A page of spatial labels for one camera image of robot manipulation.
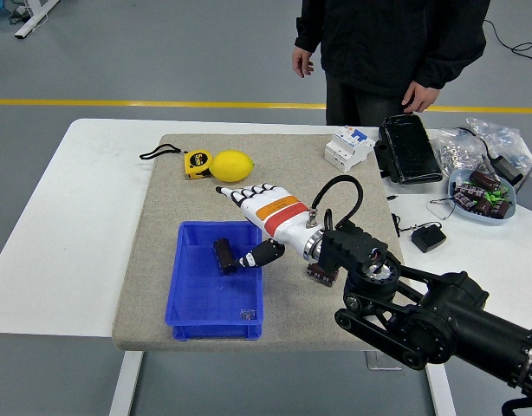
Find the person's right hand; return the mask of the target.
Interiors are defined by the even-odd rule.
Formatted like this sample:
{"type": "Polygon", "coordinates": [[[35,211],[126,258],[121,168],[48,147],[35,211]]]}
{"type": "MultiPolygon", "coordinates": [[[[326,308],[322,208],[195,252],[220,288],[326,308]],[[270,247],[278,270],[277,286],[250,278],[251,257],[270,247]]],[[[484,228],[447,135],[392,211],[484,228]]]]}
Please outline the person's right hand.
{"type": "Polygon", "coordinates": [[[295,47],[292,56],[292,69],[302,79],[313,74],[315,68],[311,61],[312,53],[305,49],[295,47]]]}

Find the person's left hand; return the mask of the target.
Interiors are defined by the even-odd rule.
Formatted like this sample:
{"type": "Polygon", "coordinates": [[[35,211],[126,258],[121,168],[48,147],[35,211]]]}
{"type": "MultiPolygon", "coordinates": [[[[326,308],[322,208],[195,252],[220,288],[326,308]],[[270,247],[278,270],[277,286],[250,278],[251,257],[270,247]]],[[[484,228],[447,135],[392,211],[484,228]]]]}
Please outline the person's left hand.
{"type": "Polygon", "coordinates": [[[412,81],[401,102],[405,113],[422,113],[438,98],[440,90],[427,88],[412,81]]]}

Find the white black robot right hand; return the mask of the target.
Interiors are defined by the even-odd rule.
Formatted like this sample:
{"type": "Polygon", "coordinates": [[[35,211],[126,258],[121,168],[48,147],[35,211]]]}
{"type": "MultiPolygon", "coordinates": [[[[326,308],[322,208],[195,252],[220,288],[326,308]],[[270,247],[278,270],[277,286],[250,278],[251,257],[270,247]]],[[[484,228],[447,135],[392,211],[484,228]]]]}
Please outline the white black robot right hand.
{"type": "Polygon", "coordinates": [[[308,208],[285,188],[264,183],[235,190],[218,186],[216,192],[236,204],[268,236],[242,256],[238,266],[259,268],[271,263],[283,255],[287,244],[306,260],[319,257],[324,227],[316,220],[317,210],[308,208]]]}

